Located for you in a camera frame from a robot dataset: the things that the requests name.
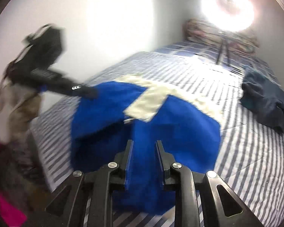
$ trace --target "glowing light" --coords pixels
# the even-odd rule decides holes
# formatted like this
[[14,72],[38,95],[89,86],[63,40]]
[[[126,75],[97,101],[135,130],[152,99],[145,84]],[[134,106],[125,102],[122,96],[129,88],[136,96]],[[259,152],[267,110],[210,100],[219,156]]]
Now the glowing light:
[[240,31],[251,25],[254,8],[249,0],[230,0],[235,4],[237,13],[231,14],[221,9],[217,0],[202,0],[202,11],[209,21],[221,30]]

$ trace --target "cream fabric trim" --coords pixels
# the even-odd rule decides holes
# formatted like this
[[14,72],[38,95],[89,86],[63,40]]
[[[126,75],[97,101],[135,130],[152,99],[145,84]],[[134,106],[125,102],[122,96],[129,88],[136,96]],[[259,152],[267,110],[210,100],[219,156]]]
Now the cream fabric trim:
[[114,81],[132,83],[147,88],[123,111],[127,116],[149,122],[156,115],[168,95],[172,95],[193,104],[201,112],[220,124],[223,120],[223,114],[218,105],[207,97],[190,94],[172,84],[144,79],[138,75],[125,75],[116,78]]

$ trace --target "blue garment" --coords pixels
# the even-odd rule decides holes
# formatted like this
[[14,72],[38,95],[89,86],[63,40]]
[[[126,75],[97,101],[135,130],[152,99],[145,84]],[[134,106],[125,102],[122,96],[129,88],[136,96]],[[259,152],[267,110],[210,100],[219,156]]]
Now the blue garment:
[[257,115],[260,124],[284,133],[284,91],[263,74],[247,68],[241,104]]
[[154,145],[162,140],[166,152],[191,170],[205,173],[214,168],[220,144],[219,123],[194,105],[168,96],[150,122],[135,120],[124,125],[123,111],[146,88],[120,82],[96,86],[98,98],[81,99],[71,128],[71,165],[90,172],[113,161],[134,141],[125,192],[113,194],[120,210],[163,214],[175,204],[173,192],[164,192],[155,164]]

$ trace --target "crumpled dark garment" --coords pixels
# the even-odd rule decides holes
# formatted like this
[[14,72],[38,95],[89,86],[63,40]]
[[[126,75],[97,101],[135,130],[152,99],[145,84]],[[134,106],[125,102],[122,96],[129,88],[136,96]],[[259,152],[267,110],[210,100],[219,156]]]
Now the crumpled dark garment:
[[247,68],[241,104],[257,115],[260,124],[284,133],[284,91],[263,74]]

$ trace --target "striped bedsheet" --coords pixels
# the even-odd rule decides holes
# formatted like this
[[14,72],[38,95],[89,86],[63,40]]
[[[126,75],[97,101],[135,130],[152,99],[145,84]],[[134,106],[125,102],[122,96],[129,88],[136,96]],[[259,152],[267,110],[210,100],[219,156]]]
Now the striped bedsheet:
[[[125,74],[141,74],[144,78],[164,81],[187,92],[209,97],[224,112],[220,151],[214,171],[264,226],[278,226],[284,218],[284,135],[257,123],[253,114],[241,106],[242,76],[221,66],[204,63],[199,57],[139,52],[87,83],[97,85]],[[31,124],[52,190],[73,171],[69,160],[70,129],[78,102],[77,97],[66,97]],[[200,223],[204,226],[199,196],[198,204]],[[173,220],[173,211],[164,216],[114,213],[115,227],[173,226]]]

